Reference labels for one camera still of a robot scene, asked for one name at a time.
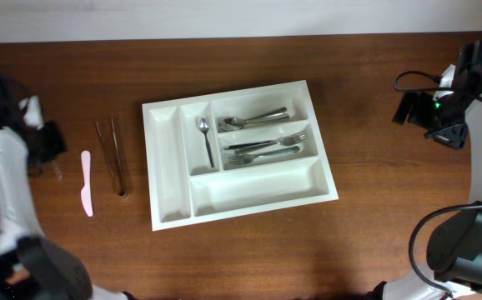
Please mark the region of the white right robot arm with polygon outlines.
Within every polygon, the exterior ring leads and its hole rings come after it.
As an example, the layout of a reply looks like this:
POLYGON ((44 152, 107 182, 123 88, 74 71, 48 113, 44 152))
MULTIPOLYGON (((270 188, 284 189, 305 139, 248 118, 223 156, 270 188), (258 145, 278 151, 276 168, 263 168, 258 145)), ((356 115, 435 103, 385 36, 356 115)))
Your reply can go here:
POLYGON ((431 234, 427 261, 393 282, 381 282, 369 297, 381 300, 449 299, 482 293, 482 98, 465 110, 471 140, 471 188, 465 205, 445 207, 421 219, 418 227, 444 213, 451 218, 431 234))

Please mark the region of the steel kitchen tongs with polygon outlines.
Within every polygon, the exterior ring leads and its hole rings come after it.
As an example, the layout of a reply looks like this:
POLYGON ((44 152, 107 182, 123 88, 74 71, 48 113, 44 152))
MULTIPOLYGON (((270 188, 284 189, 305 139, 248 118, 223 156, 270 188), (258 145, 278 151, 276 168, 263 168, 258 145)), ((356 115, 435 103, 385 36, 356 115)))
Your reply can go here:
POLYGON ((110 124, 111 138, 113 142, 111 147, 108 147, 107 145, 106 138, 102 133, 99 121, 95 122, 95 128, 105 163, 107 164, 109 174, 112 177, 115 192, 120 198, 125 198, 128 195, 128 185, 126 183, 126 177, 123 170, 122 153, 120 152, 120 147, 118 145, 117 129, 112 117, 110 118, 110 124))

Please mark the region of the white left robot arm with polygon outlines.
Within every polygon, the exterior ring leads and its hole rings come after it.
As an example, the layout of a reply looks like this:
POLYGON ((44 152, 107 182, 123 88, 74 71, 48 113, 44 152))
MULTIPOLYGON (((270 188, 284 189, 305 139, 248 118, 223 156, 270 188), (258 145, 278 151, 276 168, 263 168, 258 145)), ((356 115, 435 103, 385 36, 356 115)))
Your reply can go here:
POLYGON ((28 148, 0 129, 0 299, 130 299, 92 284, 78 257, 47 240, 28 181, 28 148))

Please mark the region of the steel tablespoon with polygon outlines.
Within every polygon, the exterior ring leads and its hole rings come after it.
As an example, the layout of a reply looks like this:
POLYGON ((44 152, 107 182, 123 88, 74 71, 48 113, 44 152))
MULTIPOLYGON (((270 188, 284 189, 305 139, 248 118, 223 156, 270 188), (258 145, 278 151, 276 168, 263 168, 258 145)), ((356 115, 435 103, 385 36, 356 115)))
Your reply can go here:
POLYGON ((287 113, 275 114, 267 117, 253 117, 250 119, 242 119, 240 117, 228 117, 222 119, 218 126, 224 132, 238 131, 246 128, 249 125, 254 125, 257 123, 271 123, 275 121, 281 121, 288 119, 289 115, 287 113))
POLYGON ((275 109, 273 111, 265 112, 261 115, 258 115, 258 116, 255 116, 255 117, 250 117, 250 118, 261 118, 261 117, 267 117, 267 116, 271 116, 271 115, 275 115, 275 114, 283 114, 283 113, 289 114, 286 107, 280 107, 280 108, 275 109))

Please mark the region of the small steel teaspoon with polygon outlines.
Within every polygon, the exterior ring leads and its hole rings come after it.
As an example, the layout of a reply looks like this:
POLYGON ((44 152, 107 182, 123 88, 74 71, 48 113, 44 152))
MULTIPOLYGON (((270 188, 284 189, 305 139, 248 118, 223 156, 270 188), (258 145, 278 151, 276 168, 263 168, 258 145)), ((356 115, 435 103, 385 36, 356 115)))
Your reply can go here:
POLYGON ((61 168, 59 167, 59 165, 56 161, 53 161, 53 169, 54 169, 57 180, 59 182, 61 182, 63 180, 63 173, 62 173, 61 168))
POLYGON ((197 127, 198 127, 198 130, 204 135, 204 142, 205 142, 205 147, 208 154, 208 160, 209 160, 210 166, 211 168, 215 168, 213 153, 212 153, 210 142, 208 140, 208 131, 211 128, 210 123, 205 117, 200 117, 197 120, 197 127))

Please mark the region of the steel fork horizontal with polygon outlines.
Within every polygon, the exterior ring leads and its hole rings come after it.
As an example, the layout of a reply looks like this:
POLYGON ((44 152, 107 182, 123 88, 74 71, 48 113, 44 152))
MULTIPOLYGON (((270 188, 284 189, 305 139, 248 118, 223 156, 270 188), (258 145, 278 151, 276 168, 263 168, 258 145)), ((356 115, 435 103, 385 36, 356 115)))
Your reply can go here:
POLYGON ((292 135, 287 137, 280 137, 274 140, 263 141, 263 142, 253 142, 253 143, 245 143, 245 144, 236 144, 223 147, 223 150, 238 150, 242 148, 250 148, 255 146, 263 146, 263 145, 270 145, 270 144, 279 144, 281 146, 293 146, 297 143, 301 143, 303 140, 307 138, 306 134, 301 135, 292 135))

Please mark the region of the steel fork tines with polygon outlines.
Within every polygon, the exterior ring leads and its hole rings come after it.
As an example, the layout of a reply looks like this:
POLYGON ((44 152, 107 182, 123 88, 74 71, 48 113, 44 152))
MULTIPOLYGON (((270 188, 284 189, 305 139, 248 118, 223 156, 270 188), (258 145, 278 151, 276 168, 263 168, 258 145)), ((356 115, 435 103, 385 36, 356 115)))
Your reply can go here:
POLYGON ((245 144, 236 144, 224 147, 223 149, 228 151, 232 150, 236 155, 242 155, 246 153, 251 153, 263 148, 271 147, 274 145, 279 146, 294 146, 296 144, 301 143, 303 140, 307 138, 307 131, 303 130, 285 137, 279 137, 274 140, 262 141, 262 142, 253 142, 253 143, 245 143, 245 144))

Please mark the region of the steel fork crossing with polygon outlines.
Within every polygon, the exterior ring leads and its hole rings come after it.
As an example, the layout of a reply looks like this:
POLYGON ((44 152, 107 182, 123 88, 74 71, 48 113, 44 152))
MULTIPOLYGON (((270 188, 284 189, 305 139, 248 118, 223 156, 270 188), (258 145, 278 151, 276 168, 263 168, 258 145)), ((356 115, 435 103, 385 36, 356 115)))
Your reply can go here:
POLYGON ((280 157, 290 154, 299 153, 301 150, 300 146, 287 147, 279 150, 273 150, 269 152, 262 152, 257 154, 242 154, 242 155, 230 155, 227 156, 227 163, 235 165, 245 165, 253 163, 258 158, 266 157, 280 157))

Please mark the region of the white plastic knife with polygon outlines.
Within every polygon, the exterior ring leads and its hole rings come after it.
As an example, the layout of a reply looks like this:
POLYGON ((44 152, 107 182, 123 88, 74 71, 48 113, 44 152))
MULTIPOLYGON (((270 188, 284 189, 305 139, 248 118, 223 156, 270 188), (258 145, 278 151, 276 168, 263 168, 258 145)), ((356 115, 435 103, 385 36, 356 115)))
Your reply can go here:
POLYGON ((83 188, 81 201, 84 212, 88 217, 93 216, 93 202, 91 195, 91 153, 87 150, 81 152, 81 164, 83 170, 83 188))

